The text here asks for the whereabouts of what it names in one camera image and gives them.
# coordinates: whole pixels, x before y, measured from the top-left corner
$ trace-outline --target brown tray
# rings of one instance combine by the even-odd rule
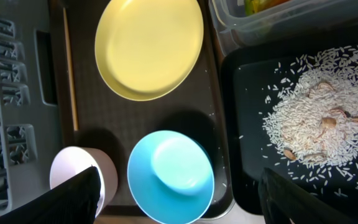
[[[214,169],[213,202],[203,218],[226,214],[234,201],[231,190],[227,139],[218,74],[208,27],[207,1],[201,0],[204,42],[187,79],[168,95],[146,102],[121,98],[99,75],[94,58],[94,37],[108,0],[50,1],[52,57],[64,145],[95,147],[116,165],[119,187],[102,215],[145,214],[136,205],[127,183],[127,162],[132,148],[145,135],[170,129],[198,141],[208,152]],[[65,57],[63,11],[67,9],[79,131],[73,131]]]

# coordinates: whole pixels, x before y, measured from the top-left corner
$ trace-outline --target blue bowl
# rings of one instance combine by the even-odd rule
[[[157,131],[142,138],[128,162],[138,206],[160,223],[191,223],[211,204],[214,175],[208,156],[191,138]]]

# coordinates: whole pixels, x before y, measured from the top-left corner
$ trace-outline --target pile of rice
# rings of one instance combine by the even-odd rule
[[[346,166],[358,154],[358,46],[302,55],[292,66],[302,72],[295,89],[283,87],[282,101],[264,118],[270,141],[308,167]],[[323,128],[323,118],[336,125]]]

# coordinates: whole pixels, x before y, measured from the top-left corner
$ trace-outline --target bowl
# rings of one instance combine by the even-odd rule
[[[204,149],[184,134],[157,131],[129,157],[127,178],[138,206],[160,223],[191,223],[211,204],[214,175]]]
[[[116,167],[102,150],[76,146],[62,149],[52,162],[49,184],[53,189],[91,166],[98,168],[101,182],[97,217],[116,194],[118,185]]]
[[[203,34],[197,1],[110,1],[96,30],[96,64],[104,82],[119,96],[156,99],[191,72]]]

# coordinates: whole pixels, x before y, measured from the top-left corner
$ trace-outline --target wooden stick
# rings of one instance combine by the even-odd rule
[[[70,84],[70,98],[71,98],[71,113],[73,115],[74,131],[78,131],[78,117],[77,117],[77,104],[76,104],[76,101],[75,101],[73,63],[72,63],[72,60],[71,60],[70,36],[68,34],[67,14],[66,14],[66,9],[65,8],[63,8],[63,19],[64,19],[64,25],[65,25],[68,82]]]

